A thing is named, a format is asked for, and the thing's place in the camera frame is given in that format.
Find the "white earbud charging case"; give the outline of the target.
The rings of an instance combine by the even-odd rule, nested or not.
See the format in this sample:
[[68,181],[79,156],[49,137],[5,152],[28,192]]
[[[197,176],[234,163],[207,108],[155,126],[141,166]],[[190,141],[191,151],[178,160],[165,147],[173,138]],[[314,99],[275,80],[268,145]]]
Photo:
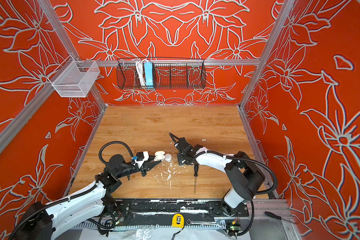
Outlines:
[[169,153],[165,153],[164,151],[157,151],[155,152],[155,161],[166,161],[171,162],[172,161],[172,155]]

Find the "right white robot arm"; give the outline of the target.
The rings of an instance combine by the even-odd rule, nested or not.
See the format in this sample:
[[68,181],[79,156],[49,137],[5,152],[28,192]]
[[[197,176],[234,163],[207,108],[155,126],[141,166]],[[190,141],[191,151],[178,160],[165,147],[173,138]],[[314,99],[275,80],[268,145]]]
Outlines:
[[276,174],[244,152],[222,154],[201,145],[192,146],[185,138],[172,133],[169,136],[179,151],[179,165],[193,166],[195,178],[200,166],[208,166],[227,175],[232,188],[222,198],[221,208],[228,215],[232,215],[240,204],[252,201],[256,195],[271,193],[278,186]]

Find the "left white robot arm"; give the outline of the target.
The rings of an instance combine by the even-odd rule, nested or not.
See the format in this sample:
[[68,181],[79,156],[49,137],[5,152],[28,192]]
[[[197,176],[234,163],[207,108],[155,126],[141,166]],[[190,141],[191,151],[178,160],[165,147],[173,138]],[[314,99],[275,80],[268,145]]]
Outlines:
[[148,152],[139,152],[127,163],[122,155],[114,155],[104,162],[105,169],[95,176],[95,180],[81,190],[57,201],[32,204],[21,221],[15,226],[9,238],[11,240],[54,240],[72,227],[84,222],[93,222],[94,217],[112,218],[112,222],[98,228],[111,230],[120,215],[116,200],[112,197],[122,184],[121,178],[148,171],[165,159],[165,154],[151,156]]

